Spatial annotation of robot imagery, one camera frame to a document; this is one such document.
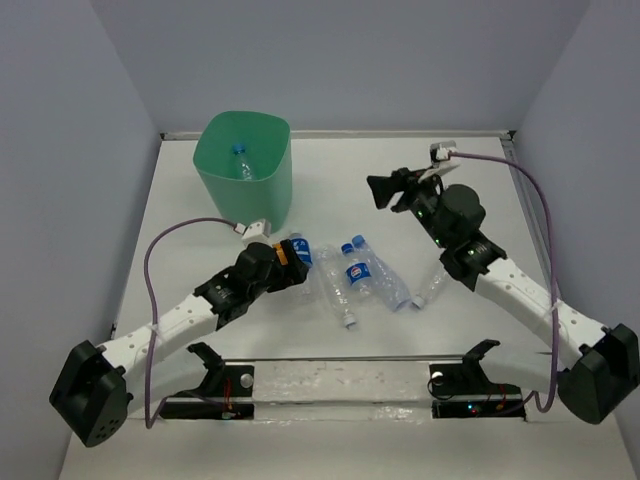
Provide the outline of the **blue label white cap bottle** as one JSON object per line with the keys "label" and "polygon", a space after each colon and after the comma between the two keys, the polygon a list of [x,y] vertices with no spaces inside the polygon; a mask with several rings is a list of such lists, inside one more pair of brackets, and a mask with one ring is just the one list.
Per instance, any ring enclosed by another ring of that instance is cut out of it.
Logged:
{"label": "blue label white cap bottle", "polygon": [[292,230],[288,239],[292,242],[298,258],[308,268],[306,280],[292,288],[292,298],[298,305],[310,305],[317,297],[317,271],[314,267],[311,244],[305,235],[298,230]]}

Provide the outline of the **clear crushed white cap bottle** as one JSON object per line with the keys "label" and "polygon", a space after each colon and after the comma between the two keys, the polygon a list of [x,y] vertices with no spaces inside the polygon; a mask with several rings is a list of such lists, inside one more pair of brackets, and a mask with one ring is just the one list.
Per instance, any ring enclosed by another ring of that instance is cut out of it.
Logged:
{"label": "clear crushed white cap bottle", "polygon": [[316,250],[314,260],[332,313],[345,329],[354,329],[357,319],[349,302],[343,280],[344,272],[340,269],[336,249],[330,245],[322,245]]}

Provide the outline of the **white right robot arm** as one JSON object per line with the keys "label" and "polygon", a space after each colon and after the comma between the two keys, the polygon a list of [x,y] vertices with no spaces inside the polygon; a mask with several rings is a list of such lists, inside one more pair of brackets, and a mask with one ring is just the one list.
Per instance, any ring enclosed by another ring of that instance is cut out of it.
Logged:
{"label": "white right robot arm", "polygon": [[527,276],[480,226],[486,211],[469,186],[444,186],[434,169],[370,175],[377,208],[411,212],[442,248],[449,276],[524,325],[550,354],[512,354],[485,340],[463,358],[462,384],[482,392],[511,384],[558,395],[577,418],[597,425],[639,386],[639,340],[624,324],[609,327],[555,298]]}

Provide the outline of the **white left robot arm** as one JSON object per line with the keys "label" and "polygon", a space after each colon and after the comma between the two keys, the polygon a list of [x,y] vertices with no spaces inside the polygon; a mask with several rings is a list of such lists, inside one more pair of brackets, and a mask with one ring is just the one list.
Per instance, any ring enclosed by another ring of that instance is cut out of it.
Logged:
{"label": "white left robot arm", "polygon": [[202,337],[245,315],[263,294],[304,283],[308,272],[289,240],[249,244],[233,265],[166,314],[100,345],[84,340],[74,346],[49,396],[51,406],[92,448],[139,409],[182,391],[215,392],[224,362]]}

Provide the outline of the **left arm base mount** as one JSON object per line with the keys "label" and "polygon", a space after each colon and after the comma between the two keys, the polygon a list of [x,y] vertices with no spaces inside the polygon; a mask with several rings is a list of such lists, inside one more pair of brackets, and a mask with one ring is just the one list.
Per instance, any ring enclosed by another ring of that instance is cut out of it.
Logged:
{"label": "left arm base mount", "polygon": [[252,420],[255,368],[229,364],[204,342],[186,348],[205,370],[198,386],[171,396],[160,408],[163,420]]}

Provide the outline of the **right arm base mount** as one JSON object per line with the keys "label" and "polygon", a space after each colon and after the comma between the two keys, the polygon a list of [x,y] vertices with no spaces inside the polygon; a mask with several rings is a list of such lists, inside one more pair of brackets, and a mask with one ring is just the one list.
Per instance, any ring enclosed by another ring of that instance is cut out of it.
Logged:
{"label": "right arm base mount", "polygon": [[526,419],[524,396],[519,387],[491,382],[480,361],[500,343],[483,340],[454,363],[429,366],[427,391],[434,419]]}

